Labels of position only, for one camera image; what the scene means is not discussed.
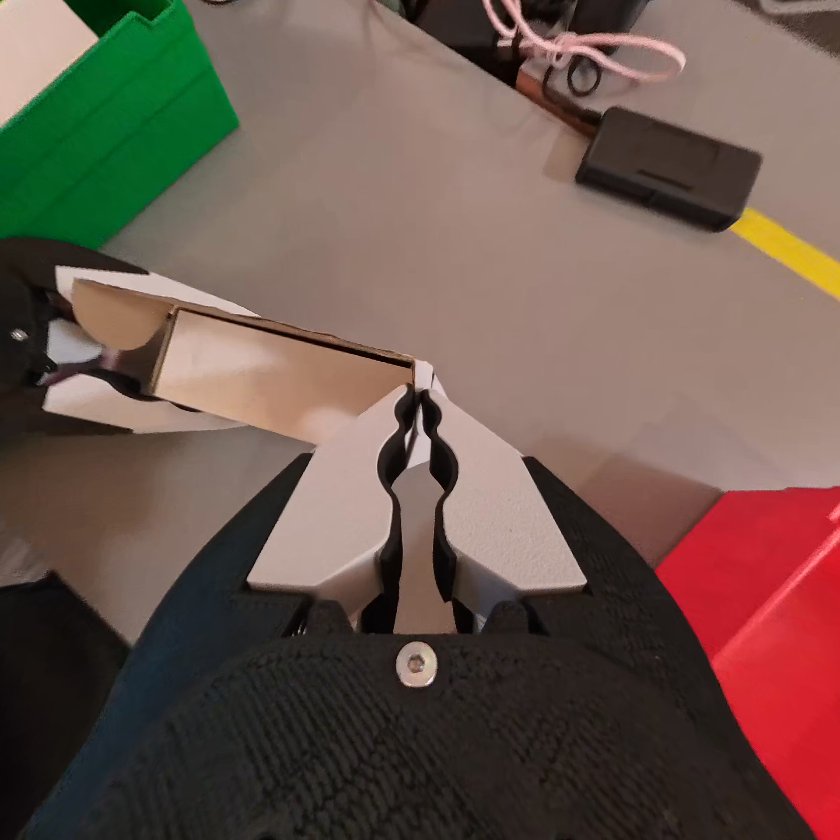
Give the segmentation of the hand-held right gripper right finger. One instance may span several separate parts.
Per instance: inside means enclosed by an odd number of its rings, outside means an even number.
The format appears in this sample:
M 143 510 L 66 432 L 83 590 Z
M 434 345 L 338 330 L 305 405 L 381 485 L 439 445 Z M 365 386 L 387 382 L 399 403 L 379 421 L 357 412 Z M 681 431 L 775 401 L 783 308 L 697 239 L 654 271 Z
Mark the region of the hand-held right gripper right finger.
M 443 601 L 488 618 L 502 602 L 581 592 L 585 574 L 524 456 L 440 392 L 424 391 L 421 405 L 442 491 L 433 566 Z

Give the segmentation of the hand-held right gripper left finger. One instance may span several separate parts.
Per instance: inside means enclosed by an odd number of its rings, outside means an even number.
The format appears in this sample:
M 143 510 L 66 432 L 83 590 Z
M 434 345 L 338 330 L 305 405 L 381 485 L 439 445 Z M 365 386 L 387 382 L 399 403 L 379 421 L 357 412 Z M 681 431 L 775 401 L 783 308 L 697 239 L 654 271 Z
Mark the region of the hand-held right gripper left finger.
M 393 491 L 406 470 L 417 395 L 397 386 L 316 447 L 248 574 L 248 586 L 335 601 L 363 631 L 391 631 L 403 569 Z

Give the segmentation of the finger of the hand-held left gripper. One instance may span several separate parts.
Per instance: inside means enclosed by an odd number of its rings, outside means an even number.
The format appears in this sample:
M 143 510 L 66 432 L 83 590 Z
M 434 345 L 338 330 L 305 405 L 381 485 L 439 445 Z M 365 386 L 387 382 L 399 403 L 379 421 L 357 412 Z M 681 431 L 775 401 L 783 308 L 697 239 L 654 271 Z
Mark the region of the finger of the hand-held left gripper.
M 48 328 L 47 355 L 57 365 L 159 365 L 187 312 L 259 325 L 254 312 L 155 272 L 58 266 L 56 290 L 63 309 Z
M 150 393 L 143 371 L 94 364 L 60 366 L 45 375 L 43 410 L 58 417 L 115 427 L 132 434 L 219 431 L 245 427 L 194 407 Z

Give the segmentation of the white cardboard box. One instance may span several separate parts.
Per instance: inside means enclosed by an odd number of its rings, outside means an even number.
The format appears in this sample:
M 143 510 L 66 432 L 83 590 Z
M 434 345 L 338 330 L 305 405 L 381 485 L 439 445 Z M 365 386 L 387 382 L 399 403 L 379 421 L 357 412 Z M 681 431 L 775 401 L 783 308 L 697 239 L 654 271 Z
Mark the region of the white cardboard box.
M 428 362 L 261 317 L 249 327 L 183 313 L 159 365 L 100 366 L 143 371 L 154 396 L 313 445 L 399 385 L 445 394 Z

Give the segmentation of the green plastic bin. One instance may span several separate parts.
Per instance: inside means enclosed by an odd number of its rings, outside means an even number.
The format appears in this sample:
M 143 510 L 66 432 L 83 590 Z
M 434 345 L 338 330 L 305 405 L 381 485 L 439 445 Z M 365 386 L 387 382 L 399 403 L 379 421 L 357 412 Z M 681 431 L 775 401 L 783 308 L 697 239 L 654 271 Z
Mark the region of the green plastic bin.
M 1 235 L 97 248 L 239 126 L 186 4 L 63 2 L 95 35 L 1 132 Z

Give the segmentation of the red plastic bin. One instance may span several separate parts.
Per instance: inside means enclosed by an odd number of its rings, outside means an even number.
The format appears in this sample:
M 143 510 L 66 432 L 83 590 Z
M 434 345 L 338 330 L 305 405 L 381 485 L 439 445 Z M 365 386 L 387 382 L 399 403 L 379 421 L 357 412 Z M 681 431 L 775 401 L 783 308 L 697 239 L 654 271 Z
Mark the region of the red plastic bin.
M 657 575 L 764 766 L 839 838 L 839 488 L 731 491 Z

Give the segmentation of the dark clothing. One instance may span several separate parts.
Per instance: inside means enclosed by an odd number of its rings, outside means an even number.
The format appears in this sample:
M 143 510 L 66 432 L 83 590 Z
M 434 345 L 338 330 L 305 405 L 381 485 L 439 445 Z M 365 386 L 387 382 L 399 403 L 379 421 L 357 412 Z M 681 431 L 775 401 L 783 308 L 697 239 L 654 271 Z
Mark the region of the dark clothing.
M 130 652 L 56 574 L 1 590 L 1 838 L 17 838 L 86 741 Z

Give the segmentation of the yellow tape strip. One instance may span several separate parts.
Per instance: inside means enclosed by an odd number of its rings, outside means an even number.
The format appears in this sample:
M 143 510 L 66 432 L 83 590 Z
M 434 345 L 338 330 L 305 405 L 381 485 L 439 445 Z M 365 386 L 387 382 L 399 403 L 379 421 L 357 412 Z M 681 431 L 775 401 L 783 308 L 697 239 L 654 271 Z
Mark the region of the yellow tape strip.
M 839 301 L 839 261 L 761 212 L 746 208 L 729 228 L 741 240 Z

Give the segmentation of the black rectangular device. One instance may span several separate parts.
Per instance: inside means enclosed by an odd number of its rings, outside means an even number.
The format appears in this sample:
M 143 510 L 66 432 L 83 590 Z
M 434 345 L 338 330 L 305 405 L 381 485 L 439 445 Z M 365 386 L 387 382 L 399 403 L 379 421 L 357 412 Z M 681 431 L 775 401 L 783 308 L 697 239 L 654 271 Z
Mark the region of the black rectangular device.
M 755 150 L 611 107 L 602 113 L 574 181 L 717 234 L 741 218 L 762 163 Z

